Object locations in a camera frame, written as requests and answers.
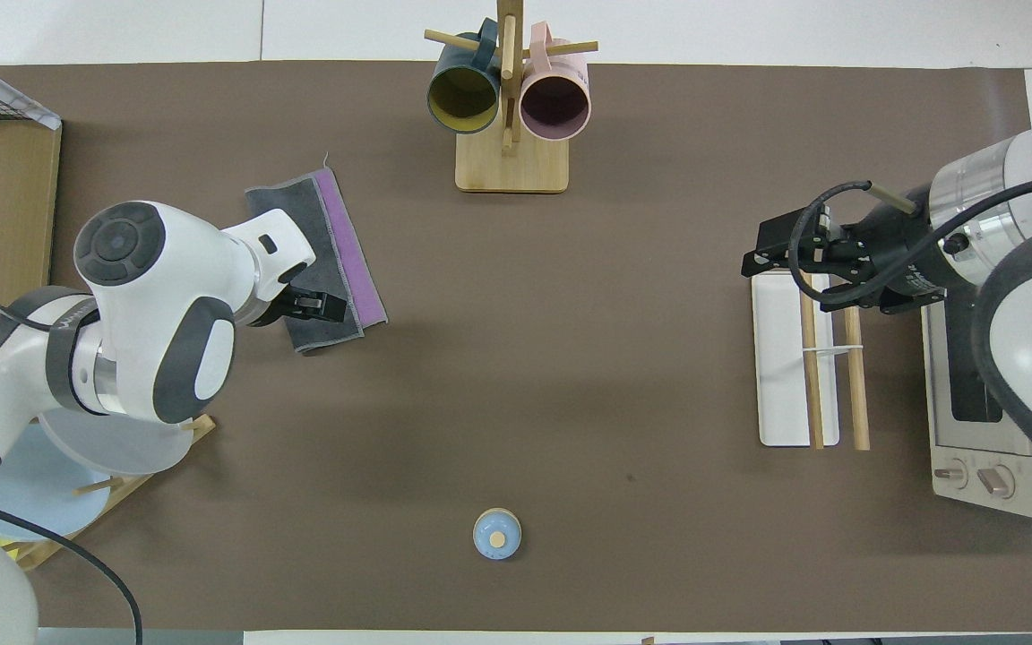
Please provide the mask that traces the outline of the light blue plate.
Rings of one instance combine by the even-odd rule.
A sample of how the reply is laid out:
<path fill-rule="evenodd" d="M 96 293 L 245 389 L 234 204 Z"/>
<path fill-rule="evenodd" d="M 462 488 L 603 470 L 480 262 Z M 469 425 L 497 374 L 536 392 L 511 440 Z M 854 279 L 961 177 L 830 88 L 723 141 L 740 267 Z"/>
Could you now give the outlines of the light blue plate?
<path fill-rule="evenodd" d="M 70 536 L 89 526 L 109 502 L 109 489 L 75 494 L 107 480 L 62 453 L 38 422 L 23 430 L 0 467 L 0 510 Z"/>

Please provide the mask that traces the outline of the purple and grey towel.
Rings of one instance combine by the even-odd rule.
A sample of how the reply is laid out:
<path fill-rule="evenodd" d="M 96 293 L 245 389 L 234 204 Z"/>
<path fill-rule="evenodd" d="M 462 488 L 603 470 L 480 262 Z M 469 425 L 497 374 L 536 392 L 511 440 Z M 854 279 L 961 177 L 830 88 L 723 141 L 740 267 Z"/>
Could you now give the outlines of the purple and grey towel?
<path fill-rule="evenodd" d="M 275 186 L 247 189 L 245 201 L 253 215 L 283 209 L 302 229 L 316 260 L 292 278 L 294 285 L 347 299 L 344 322 L 279 317 L 272 305 L 253 322 L 254 327 L 282 320 L 292 347 L 298 354 L 307 355 L 316 348 L 361 338 L 366 328 L 388 322 L 332 168 L 326 165 Z"/>

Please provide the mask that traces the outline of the wooden plate stand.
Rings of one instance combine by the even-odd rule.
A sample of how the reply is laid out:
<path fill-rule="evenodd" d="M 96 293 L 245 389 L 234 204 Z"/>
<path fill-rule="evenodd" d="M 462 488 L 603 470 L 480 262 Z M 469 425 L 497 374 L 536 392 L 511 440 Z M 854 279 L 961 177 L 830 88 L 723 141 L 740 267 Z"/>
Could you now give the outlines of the wooden plate stand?
<path fill-rule="evenodd" d="M 214 429 L 217 428 L 216 421 L 209 414 L 202 414 L 197 417 L 196 420 L 188 422 L 188 424 L 183 425 L 184 430 L 188 430 L 190 433 L 190 446 L 194 446 L 197 442 L 201 441 L 204 436 L 209 436 Z M 134 494 L 139 487 L 143 486 L 149 480 L 154 477 L 154 474 L 138 475 L 138 477 L 126 477 L 125 475 L 111 475 L 106 481 L 101 483 L 91 483 L 89 486 L 79 487 L 73 492 L 77 495 L 79 493 L 94 493 L 97 490 L 106 490 L 109 494 L 107 496 L 106 505 L 103 506 L 101 513 L 98 516 L 98 520 L 104 517 L 107 513 L 111 512 L 116 506 L 118 506 L 123 501 Z M 62 550 L 61 546 L 49 539 L 38 539 L 30 540 L 33 546 L 28 548 L 21 548 L 18 551 L 17 558 L 12 558 L 18 567 L 22 571 L 29 572 L 36 569 L 38 566 L 43 565 L 49 558 L 52 558 L 54 554 Z"/>

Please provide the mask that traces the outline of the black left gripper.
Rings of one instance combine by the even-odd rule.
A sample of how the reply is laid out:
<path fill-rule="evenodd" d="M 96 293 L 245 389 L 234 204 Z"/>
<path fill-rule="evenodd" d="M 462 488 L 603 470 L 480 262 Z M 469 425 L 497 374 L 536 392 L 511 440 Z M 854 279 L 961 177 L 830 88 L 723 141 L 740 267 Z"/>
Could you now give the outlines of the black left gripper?
<path fill-rule="evenodd" d="M 343 323 L 347 317 L 347 299 L 320 290 L 286 283 L 281 291 L 283 317 L 299 320 L 328 320 Z"/>

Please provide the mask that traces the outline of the brown table mat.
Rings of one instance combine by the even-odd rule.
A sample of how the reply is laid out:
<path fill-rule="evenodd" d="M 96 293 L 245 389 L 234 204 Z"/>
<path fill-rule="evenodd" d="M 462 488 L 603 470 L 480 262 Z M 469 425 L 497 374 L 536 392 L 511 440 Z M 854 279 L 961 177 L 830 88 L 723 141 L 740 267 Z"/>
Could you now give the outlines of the brown table mat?
<path fill-rule="evenodd" d="M 458 191 L 431 73 L 0 66 L 63 118 L 55 283 L 115 202 L 229 226 L 329 163 L 390 318 L 241 331 L 217 429 L 82 535 L 148 627 L 1032 632 L 1032 520 L 933 492 L 920 315 L 864 312 L 871 450 L 766 448 L 740 275 L 823 189 L 1028 130 L 1023 73 L 596 64 L 558 195 Z"/>

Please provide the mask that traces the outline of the blue service bell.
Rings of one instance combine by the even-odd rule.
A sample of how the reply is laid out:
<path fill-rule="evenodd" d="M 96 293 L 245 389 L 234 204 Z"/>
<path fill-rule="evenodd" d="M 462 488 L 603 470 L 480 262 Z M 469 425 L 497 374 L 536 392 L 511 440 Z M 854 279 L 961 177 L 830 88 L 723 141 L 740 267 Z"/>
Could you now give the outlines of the blue service bell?
<path fill-rule="evenodd" d="M 484 558 L 502 561 L 520 551 L 520 520 L 508 509 L 493 507 L 484 510 L 472 527 L 472 546 Z"/>

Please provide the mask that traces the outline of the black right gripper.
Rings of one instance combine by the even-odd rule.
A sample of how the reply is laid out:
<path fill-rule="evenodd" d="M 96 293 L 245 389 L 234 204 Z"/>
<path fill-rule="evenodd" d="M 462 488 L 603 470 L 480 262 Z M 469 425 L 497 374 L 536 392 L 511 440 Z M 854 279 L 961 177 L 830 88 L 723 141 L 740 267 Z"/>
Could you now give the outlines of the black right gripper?
<path fill-rule="evenodd" d="M 904 312 L 941 302 L 946 295 L 947 263 L 937 248 L 925 250 L 913 261 L 902 262 L 902 257 L 921 238 L 933 232 L 928 217 L 929 194 L 908 193 L 906 197 L 917 205 L 915 215 L 880 203 L 863 220 L 843 227 L 832 220 L 829 208 L 823 208 L 816 223 L 806 225 L 799 234 L 802 255 L 813 256 L 816 249 L 840 240 L 845 232 L 847 240 L 856 247 L 857 265 L 804 262 L 798 271 L 792 272 L 789 258 L 743 258 L 742 277 L 787 275 L 791 285 L 804 297 L 819 303 L 821 310 L 877 307 L 882 312 Z M 757 256 L 789 256 L 792 232 L 804 212 L 805 208 L 794 209 L 763 221 L 757 229 Z M 892 266 L 899 266 L 902 271 L 884 287 L 880 272 Z M 847 282 L 818 290 L 806 285 L 807 275 L 836 275 Z"/>

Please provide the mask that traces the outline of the white marble patterned sheet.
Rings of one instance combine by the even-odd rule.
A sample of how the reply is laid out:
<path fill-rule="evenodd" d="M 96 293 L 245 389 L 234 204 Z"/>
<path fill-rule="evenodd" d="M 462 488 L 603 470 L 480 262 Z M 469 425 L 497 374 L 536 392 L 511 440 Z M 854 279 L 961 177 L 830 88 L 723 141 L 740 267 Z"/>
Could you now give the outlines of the white marble patterned sheet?
<path fill-rule="evenodd" d="M 7 105 L 24 114 L 26 118 L 22 119 L 22 121 L 33 121 L 52 131 L 58 131 L 62 126 L 62 121 L 58 114 L 49 110 L 49 107 L 42 106 L 36 99 L 28 97 L 23 91 L 17 90 L 17 87 L 1 78 L 0 99 L 4 103 L 7 103 Z"/>

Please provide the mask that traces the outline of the pink mug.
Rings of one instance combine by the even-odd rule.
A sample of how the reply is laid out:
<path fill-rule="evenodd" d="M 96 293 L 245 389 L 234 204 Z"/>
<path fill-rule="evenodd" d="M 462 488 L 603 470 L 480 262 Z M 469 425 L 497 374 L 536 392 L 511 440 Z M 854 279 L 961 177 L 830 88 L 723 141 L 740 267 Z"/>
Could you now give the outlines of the pink mug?
<path fill-rule="evenodd" d="M 548 142 L 573 138 L 584 130 L 590 118 L 589 62 L 585 54 L 548 52 L 568 44 L 568 40 L 552 36 L 547 21 L 533 24 L 517 110 L 525 130 Z"/>

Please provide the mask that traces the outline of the white rack with wooden bars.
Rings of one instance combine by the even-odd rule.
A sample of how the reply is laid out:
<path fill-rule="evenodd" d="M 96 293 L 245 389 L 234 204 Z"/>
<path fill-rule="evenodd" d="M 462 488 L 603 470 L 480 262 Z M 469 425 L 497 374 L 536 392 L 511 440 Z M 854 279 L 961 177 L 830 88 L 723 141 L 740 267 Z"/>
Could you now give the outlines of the white rack with wooden bars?
<path fill-rule="evenodd" d="M 834 317 L 800 291 L 787 271 L 751 279 L 759 441 L 774 448 L 823 450 L 840 441 L 837 359 L 845 357 L 851 442 L 871 449 L 863 327 L 856 307 L 843 311 L 843 343 Z"/>

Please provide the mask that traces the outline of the beige toaster oven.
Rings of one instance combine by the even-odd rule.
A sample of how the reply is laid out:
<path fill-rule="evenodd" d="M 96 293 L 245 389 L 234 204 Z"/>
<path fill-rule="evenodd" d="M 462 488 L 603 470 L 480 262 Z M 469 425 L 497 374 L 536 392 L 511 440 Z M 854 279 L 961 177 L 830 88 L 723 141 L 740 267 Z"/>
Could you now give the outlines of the beige toaster oven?
<path fill-rule="evenodd" d="M 975 288 L 921 311 L 936 495 L 1032 518 L 1032 443 L 995 399 L 971 347 Z"/>

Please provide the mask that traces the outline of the wooden mug tree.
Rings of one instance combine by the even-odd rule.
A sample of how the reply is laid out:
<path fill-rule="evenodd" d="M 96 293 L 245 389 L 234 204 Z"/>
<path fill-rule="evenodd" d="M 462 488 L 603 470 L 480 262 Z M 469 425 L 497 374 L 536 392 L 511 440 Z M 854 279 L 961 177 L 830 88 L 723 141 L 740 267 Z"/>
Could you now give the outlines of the wooden mug tree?
<path fill-rule="evenodd" d="M 517 110 L 534 24 L 525 24 L 524 0 L 495 0 L 494 15 L 487 18 L 494 18 L 499 26 L 498 116 L 478 133 L 459 134 L 441 125 L 456 136 L 455 186 L 467 193 L 560 194 L 570 181 L 570 139 L 548 142 L 534 136 L 521 125 Z M 475 46 L 460 34 L 426 30 L 425 38 L 443 47 L 446 44 L 463 49 Z M 596 41 L 568 41 L 568 45 L 550 47 L 548 52 L 554 55 L 582 53 L 586 57 L 598 51 Z"/>

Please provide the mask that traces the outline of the dark teal mug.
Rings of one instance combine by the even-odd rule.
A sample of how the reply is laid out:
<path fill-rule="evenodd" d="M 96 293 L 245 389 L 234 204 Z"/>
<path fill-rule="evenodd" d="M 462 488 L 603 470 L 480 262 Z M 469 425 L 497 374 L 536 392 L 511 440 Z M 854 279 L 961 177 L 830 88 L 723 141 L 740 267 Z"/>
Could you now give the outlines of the dark teal mug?
<path fill-rule="evenodd" d="M 426 104 L 436 122 L 448 130 L 478 133 L 498 116 L 498 21 L 484 18 L 477 32 L 460 34 L 474 47 L 443 46 L 427 86 Z"/>

